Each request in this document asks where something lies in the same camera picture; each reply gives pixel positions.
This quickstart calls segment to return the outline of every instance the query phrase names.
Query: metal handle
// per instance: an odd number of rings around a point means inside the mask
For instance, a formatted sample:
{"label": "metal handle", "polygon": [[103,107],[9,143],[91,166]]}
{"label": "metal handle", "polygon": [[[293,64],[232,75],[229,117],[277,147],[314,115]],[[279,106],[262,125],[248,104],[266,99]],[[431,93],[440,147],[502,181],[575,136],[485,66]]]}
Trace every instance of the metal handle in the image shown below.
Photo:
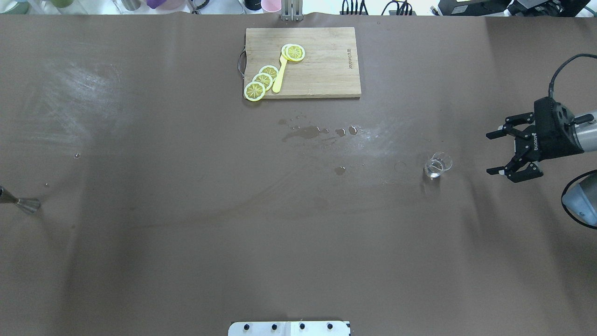
{"label": "metal handle", "polygon": [[[245,54],[245,68],[244,68],[244,70],[241,70],[241,58],[242,58],[243,54]],[[244,72],[245,70],[247,70],[247,46],[244,46],[242,48],[242,52],[238,56],[238,72],[241,73],[241,76],[242,76],[243,80],[245,79],[245,72]]]}

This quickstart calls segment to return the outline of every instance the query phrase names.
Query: pink cup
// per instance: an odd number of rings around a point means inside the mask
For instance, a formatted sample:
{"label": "pink cup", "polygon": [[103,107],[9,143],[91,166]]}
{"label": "pink cup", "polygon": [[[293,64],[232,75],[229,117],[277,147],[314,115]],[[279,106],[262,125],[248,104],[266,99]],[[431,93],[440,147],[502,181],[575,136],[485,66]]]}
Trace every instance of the pink cup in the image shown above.
{"label": "pink cup", "polygon": [[268,13],[277,13],[282,10],[282,0],[261,0],[261,8]]}

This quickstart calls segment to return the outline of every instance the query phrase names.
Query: metal bracket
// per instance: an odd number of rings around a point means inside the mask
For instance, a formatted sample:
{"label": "metal bracket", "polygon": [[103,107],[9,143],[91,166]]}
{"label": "metal bracket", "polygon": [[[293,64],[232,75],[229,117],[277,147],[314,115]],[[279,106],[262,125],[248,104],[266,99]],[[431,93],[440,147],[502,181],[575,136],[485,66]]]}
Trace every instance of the metal bracket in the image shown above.
{"label": "metal bracket", "polygon": [[350,336],[349,321],[234,322],[228,336]]}
{"label": "metal bracket", "polygon": [[282,0],[282,21],[303,21],[303,0]]}

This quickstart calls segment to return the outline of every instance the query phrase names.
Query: clear glass cup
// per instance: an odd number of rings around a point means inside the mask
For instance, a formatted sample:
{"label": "clear glass cup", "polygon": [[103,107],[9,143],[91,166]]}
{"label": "clear glass cup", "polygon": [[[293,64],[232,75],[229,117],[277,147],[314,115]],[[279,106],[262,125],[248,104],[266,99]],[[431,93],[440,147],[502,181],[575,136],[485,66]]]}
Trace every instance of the clear glass cup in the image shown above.
{"label": "clear glass cup", "polygon": [[430,179],[436,179],[452,168],[452,163],[452,158],[448,154],[437,152],[425,162],[425,175]]}

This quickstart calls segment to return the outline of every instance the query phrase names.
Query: cup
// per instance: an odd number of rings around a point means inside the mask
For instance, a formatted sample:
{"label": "cup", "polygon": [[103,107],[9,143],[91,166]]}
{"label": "cup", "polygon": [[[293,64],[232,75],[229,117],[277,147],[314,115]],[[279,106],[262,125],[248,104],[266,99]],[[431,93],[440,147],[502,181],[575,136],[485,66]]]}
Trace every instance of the cup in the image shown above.
{"label": "cup", "polygon": [[0,14],[27,14],[27,1],[0,0]]}
{"label": "cup", "polygon": [[244,2],[248,10],[256,11],[261,9],[261,0],[245,0]]}
{"label": "cup", "polygon": [[127,11],[136,11],[141,7],[141,0],[121,0]]}
{"label": "cup", "polygon": [[425,162],[423,170],[430,179],[436,179],[452,168],[452,163],[452,158],[448,154],[437,152]]}
{"label": "cup", "polygon": [[282,10],[282,0],[261,0],[263,11],[277,13]]}
{"label": "cup", "polygon": [[50,0],[60,14],[88,14],[79,0]]}

